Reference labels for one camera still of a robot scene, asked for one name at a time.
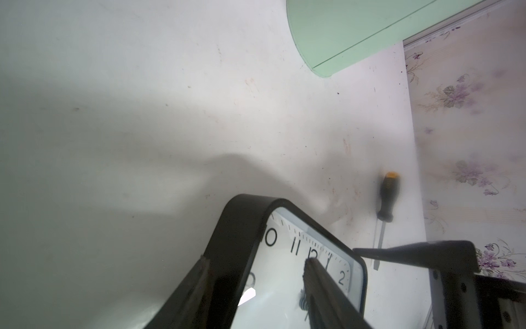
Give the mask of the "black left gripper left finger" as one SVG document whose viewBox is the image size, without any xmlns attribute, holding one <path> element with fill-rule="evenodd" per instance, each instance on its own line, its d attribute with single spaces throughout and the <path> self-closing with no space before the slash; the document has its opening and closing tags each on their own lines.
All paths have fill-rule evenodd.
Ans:
<svg viewBox="0 0 526 329">
<path fill-rule="evenodd" d="M 145 328 L 205 328 L 211 300 L 210 261 L 202 256 Z"/>
</svg>

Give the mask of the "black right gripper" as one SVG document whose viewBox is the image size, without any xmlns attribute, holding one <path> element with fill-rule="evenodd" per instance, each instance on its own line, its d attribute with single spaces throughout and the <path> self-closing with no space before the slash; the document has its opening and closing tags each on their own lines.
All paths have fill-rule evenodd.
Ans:
<svg viewBox="0 0 526 329">
<path fill-rule="evenodd" d="M 479 271 L 470 241 L 434 241 L 394 248 L 355 248 L 361 257 L 430 269 L 433 328 L 524 328 L 525 284 L 448 271 Z"/>
</svg>

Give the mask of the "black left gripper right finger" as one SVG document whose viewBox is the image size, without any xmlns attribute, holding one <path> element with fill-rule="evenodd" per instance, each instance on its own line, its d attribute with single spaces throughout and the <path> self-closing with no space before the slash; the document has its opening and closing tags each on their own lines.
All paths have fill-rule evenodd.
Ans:
<svg viewBox="0 0 526 329">
<path fill-rule="evenodd" d="M 303 279 L 311 328 L 371 327 L 317 259 L 305 260 Z"/>
</svg>

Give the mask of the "black square alarm clock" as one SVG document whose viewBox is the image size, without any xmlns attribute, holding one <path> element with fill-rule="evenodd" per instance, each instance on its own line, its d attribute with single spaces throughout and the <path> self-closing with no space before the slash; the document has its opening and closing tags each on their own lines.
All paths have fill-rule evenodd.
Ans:
<svg viewBox="0 0 526 329">
<path fill-rule="evenodd" d="M 204 256 L 213 292 L 208 328 L 307 328 L 304 264 L 315 258 L 360 313 L 362 258 L 283 198 L 241 194 L 223 209 Z"/>
</svg>

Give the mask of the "black handled screwdriver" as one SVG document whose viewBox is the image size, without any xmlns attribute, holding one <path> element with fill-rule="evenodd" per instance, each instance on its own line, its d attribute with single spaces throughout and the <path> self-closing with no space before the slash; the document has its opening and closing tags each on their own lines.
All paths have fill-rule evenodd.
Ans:
<svg viewBox="0 0 526 329">
<path fill-rule="evenodd" d="M 400 180 L 401 177 L 397 172 L 389 171 L 380 186 L 380 209 L 377 212 L 377 218 L 382 225 L 380 226 L 377 249 L 382 249 L 386 225 L 393 221 L 393 208 L 399 195 Z"/>
</svg>

